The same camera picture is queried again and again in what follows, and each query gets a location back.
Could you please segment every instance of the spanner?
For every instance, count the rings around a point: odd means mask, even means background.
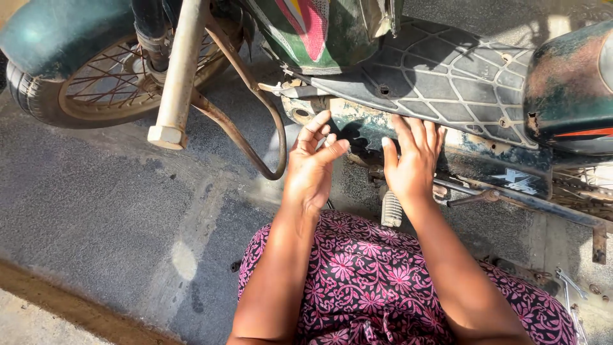
[[[563,282],[568,283],[570,286],[572,286],[575,290],[577,290],[577,292],[579,292],[579,295],[581,296],[581,298],[583,298],[584,300],[587,301],[587,292],[583,291],[579,286],[577,286],[577,284],[575,284],[565,273],[564,271],[562,271],[561,268],[556,267],[555,272],[557,273],[557,276],[560,280],[562,280]]]

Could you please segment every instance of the floral fabric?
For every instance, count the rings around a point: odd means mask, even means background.
[[[253,236],[240,267],[238,298],[266,245]],[[573,324],[546,292],[479,262],[535,344],[575,344]],[[415,237],[356,215],[322,211],[315,229],[297,344],[454,344]]]

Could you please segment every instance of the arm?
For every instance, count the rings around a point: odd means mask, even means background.
[[[392,117],[402,156],[383,139],[385,175],[413,224],[432,284],[460,344],[532,344],[504,296],[451,230],[432,198],[444,131],[432,122]]]
[[[292,342],[307,278],[319,210],[332,185],[332,162],[349,148],[328,135],[330,112],[307,124],[289,153],[281,207],[272,222],[262,257],[234,314],[228,344]],[[327,136],[321,149],[318,142]]]

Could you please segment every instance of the concrete ground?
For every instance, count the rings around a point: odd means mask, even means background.
[[[405,12],[526,47],[613,17],[609,4],[570,0],[406,0]],[[257,49],[250,65],[259,80],[281,79]],[[207,96],[274,166],[272,121],[236,73],[227,71]],[[25,115],[6,91],[0,95],[0,259],[26,270],[0,265],[0,287],[7,290],[0,292],[0,334],[8,335],[0,344],[225,342],[237,292],[230,265],[271,221],[283,181],[261,178],[215,123],[195,112],[181,152],[147,143],[153,123],[154,117],[63,130]],[[286,120],[286,129],[293,141],[299,127]],[[346,160],[335,165],[331,199],[368,218],[380,212],[366,171]],[[475,255],[548,272],[560,266],[584,289],[596,284],[613,297],[613,263],[591,262],[591,229],[503,203],[443,211]],[[8,279],[9,271],[19,279]],[[55,303],[59,292],[28,284],[36,280],[31,273],[77,302]],[[613,344],[613,306],[594,294],[579,301],[571,292],[571,299],[590,344]],[[85,301],[105,308],[83,311],[93,308]],[[129,319],[140,333],[117,330]]]

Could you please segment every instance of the front fender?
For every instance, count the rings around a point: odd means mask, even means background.
[[[134,32],[130,0],[30,0],[0,31],[0,49],[22,72],[63,82]]]

